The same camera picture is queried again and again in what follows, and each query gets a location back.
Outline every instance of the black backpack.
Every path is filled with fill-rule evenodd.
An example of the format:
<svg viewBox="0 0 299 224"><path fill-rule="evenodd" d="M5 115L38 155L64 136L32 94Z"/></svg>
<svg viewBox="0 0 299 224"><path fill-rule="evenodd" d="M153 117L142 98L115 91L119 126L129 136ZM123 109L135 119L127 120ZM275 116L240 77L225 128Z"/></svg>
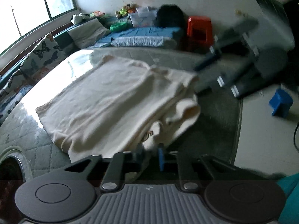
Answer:
<svg viewBox="0 0 299 224"><path fill-rule="evenodd" d="M157 11L156 26L186 28L183 11L176 5L163 5Z"/></svg>

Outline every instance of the red stool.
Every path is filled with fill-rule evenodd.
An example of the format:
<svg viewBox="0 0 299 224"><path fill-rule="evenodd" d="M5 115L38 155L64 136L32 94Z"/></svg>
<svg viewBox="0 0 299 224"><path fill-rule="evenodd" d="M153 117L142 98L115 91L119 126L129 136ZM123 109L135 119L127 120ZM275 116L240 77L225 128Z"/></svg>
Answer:
<svg viewBox="0 0 299 224"><path fill-rule="evenodd" d="M189 17L187 36L189 51L194 45L211 47L214 44L211 19L199 16Z"/></svg>

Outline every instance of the blue bedsheet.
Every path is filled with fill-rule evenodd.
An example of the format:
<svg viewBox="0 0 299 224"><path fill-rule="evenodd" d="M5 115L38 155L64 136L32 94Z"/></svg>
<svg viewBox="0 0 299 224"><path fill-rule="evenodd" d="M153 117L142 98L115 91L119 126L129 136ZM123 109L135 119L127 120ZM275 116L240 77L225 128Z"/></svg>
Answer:
<svg viewBox="0 0 299 224"><path fill-rule="evenodd" d="M170 28L158 28L158 27L144 27L144 28L133 28L122 32L114 32L95 42L89 48L95 47L106 47L111 45L111 38L119 37L134 37L134 36L149 36L149 37L168 37L179 42L180 38L183 36L183 31L179 27Z"/></svg>

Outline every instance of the ribbed gray panel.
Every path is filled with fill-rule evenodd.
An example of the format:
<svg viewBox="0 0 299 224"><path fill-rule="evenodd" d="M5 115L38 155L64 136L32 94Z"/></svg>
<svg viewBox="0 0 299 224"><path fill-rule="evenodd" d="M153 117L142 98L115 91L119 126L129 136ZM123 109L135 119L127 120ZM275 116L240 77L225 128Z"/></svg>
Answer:
<svg viewBox="0 0 299 224"><path fill-rule="evenodd" d="M175 185L132 184L103 194L89 213L69 223L228 224L213 216L197 195L180 192Z"/></svg>

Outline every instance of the wall outlet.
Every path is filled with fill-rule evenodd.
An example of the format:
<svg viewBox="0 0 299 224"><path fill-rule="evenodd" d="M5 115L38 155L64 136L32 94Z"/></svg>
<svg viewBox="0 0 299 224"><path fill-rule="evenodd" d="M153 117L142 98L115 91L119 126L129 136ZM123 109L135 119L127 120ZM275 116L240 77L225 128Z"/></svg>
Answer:
<svg viewBox="0 0 299 224"><path fill-rule="evenodd" d="M249 15L248 15L248 13L244 13L239 9L235 9L235 16L236 17L245 17L245 18L247 18Z"/></svg>

